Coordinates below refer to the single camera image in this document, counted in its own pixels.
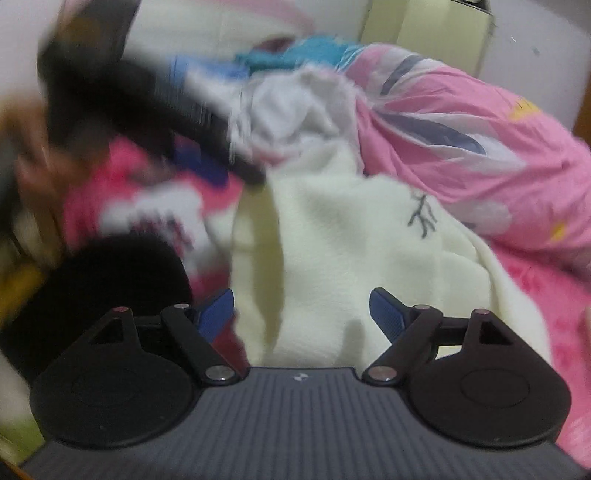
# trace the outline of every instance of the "blue gripper pad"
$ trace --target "blue gripper pad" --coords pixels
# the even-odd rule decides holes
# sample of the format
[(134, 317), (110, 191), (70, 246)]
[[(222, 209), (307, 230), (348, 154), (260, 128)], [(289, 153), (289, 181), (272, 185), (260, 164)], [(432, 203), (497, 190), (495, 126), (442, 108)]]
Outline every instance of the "blue gripper pad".
[(212, 343), (234, 317), (234, 293), (227, 288), (212, 302), (199, 310), (197, 328)]
[(369, 296), (369, 314), (390, 343), (405, 331), (409, 308), (383, 288), (375, 288)]

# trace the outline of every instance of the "pink bedsheet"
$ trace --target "pink bedsheet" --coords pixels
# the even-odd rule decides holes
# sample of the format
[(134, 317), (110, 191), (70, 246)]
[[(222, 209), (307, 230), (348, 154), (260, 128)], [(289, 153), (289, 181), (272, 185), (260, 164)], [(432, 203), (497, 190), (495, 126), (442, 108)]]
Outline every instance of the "pink bedsheet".
[(558, 444), (591, 468), (591, 348), (584, 310), (591, 293), (572, 275), (495, 245), (494, 252), (546, 320), (553, 367), (569, 385), (573, 405)]

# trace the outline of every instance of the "gray ribbed surface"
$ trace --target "gray ribbed surface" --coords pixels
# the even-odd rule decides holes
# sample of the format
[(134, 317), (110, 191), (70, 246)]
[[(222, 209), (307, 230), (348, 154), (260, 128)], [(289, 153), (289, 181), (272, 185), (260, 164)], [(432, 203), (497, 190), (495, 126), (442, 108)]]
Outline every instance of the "gray ribbed surface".
[[(297, 381), (305, 373), (308, 378)], [(395, 390), (348, 369), (253, 369), (209, 389), (175, 429), (110, 452), (49, 443), (25, 470), (35, 480), (576, 480), (550, 444), (486, 453), (426, 429)]]

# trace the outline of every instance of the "pink comforter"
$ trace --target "pink comforter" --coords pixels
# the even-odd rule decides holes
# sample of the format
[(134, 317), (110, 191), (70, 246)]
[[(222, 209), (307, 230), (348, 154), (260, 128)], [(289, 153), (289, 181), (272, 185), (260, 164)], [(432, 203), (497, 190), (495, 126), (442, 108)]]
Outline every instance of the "pink comforter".
[(583, 312), (591, 294), (572, 275), (495, 245), (494, 252), (515, 283), (546, 320), (553, 366), (570, 387), (573, 405), (558, 444), (591, 467), (591, 349)]
[(344, 71), (364, 92), (368, 174), (430, 193), (479, 235), (551, 253), (591, 280), (591, 153), (531, 102), (401, 47)]

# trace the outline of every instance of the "teal cloth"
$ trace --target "teal cloth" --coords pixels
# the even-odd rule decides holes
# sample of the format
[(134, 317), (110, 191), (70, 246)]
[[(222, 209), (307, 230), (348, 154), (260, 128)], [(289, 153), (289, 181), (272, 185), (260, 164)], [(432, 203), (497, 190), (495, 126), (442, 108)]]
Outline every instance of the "teal cloth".
[(271, 53), (251, 50), (240, 53), (236, 61), (251, 73), (264, 70), (295, 70), (304, 63), (325, 65), (340, 70), (348, 66), (363, 47), (334, 37), (314, 36), (294, 43), (286, 51)]

